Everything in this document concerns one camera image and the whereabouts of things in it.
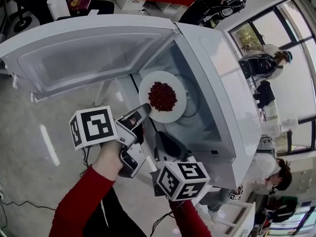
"hand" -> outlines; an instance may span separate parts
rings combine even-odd
[[[245,51],[249,51],[250,50],[250,46],[249,45],[244,45],[242,47],[242,49],[245,50]]]
[[[116,140],[105,142],[98,159],[92,164],[93,169],[105,178],[115,181],[123,163],[119,159],[122,144]]]

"concrete floor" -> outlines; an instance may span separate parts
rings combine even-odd
[[[124,106],[111,104],[116,96],[110,87],[105,104],[111,105],[114,116],[125,113]],[[70,91],[39,103],[32,103],[30,95],[12,87],[12,78],[0,75],[0,183],[12,201],[25,200],[37,205],[56,208],[59,201],[79,180],[84,170],[81,151],[75,151],[69,120],[75,111],[92,108],[97,84]],[[56,166],[43,140],[43,124],[60,160]],[[91,149],[89,162],[98,154]],[[149,175],[144,164],[140,174]],[[149,236],[153,223],[170,208],[163,197],[155,197],[153,189],[139,179],[118,178],[115,191],[130,217]],[[5,206],[8,229],[19,237],[48,236],[54,212],[34,208],[28,204]],[[4,226],[0,211],[0,227]],[[155,236],[174,236],[174,219],[166,218],[157,227]]]

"red beans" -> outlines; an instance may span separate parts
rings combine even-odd
[[[148,93],[150,105],[160,112],[171,112],[178,102],[176,93],[167,83],[156,81]]]

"white lab coat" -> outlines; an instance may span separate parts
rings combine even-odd
[[[266,153],[256,154],[242,183],[254,181],[264,183],[266,178],[278,173],[280,170],[281,168],[273,155]]]

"microwave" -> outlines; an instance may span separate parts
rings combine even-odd
[[[36,101],[115,79],[132,110],[146,75],[174,74],[187,106],[173,123],[146,121],[150,154],[155,133],[167,132],[203,162],[211,185],[236,189],[256,152],[257,108],[220,31],[149,16],[83,16],[22,32],[0,44],[0,57]]]

